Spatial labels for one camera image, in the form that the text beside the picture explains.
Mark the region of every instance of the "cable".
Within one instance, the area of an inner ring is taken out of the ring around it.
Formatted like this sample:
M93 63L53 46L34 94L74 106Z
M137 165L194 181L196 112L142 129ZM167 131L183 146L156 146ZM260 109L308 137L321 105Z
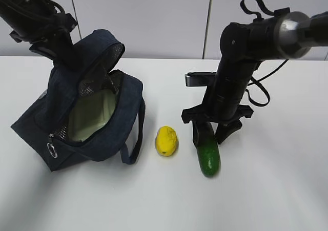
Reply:
M61 13L65 14L65 10L64 10L64 8L60 4L58 4L58 3L54 2L54 1L51 1L51 0L44 0L44 1L46 3L48 3L49 5L52 5L52 6L56 7L56 8L58 8L58 10Z
M281 65L279 65L273 72L271 72L270 74L262 77L261 79L257 80L258 82L261 82L265 79L267 79L268 77L272 76L273 74L275 74L277 71L279 71L281 69L281 67L283 67L287 62L288 62L289 59L286 59ZM255 83L254 82L251 82L248 84L248 86L250 85L254 85Z
M40 16L40 15L37 15L37 14L34 14L32 12L25 10L24 8L15 4L11 0L0 0L0 2L4 3L7 7L11 8L15 12L17 12L25 17L28 17L32 20L36 20L36 21L44 22L44 23L53 23L54 22L54 20L51 18L43 17L43 16Z

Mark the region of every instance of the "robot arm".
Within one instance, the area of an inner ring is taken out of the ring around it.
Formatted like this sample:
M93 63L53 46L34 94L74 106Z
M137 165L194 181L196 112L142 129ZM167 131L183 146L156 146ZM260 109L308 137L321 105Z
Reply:
M28 41L30 50L69 69L79 66L70 32L77 26L71 14L50 0L0 0L0 17L13 29L16 41Z
M253 110L240 105L250 80L258 85L270 100L264 87L252 78L261 63L269 59L300 58L311 47L328 46L328 12L309 18L289 8L269 11L262 0L256 0L260 9L273 17L263 19L259 12L249 25L230 23L223 31L220 41L222 59L216 73L188 73L188 86L207 86L202 104L184 110L184 123L190 121L218 123L216 139L220 144L229 135L241 129L241 117L250 118Z

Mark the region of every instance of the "green cucumber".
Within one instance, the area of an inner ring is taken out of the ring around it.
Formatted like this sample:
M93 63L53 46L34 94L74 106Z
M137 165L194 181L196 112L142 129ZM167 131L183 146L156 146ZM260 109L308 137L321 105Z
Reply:
M207 177L213 177L220 169L220 153L212 125L193 121L193 142L197 148L199 166Z

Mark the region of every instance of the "black clamp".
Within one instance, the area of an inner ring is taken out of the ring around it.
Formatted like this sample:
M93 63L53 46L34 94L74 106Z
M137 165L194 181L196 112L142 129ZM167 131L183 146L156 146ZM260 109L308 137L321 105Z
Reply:
M188 87L210 85L215 77L215 73L188 73L186 75L186 84ZM185 109L182 111L182 120L184 123L192 122L215 122L218 124L215 137L218 144L225 141L231 134L238 131L242 127L241 117L251 118L253 110L250 106L239 105L234 116L229 120L220 120L214 115L206 111L205 105L202 103L198 106Z

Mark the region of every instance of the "lemon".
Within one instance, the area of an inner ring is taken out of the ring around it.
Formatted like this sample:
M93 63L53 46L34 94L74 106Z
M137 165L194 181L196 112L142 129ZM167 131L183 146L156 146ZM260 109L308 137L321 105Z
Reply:
M178 145L178 137L174 129L169 126L161 127L158 130L155 145L156 150L160 155L166 157L171 156L177 149Z

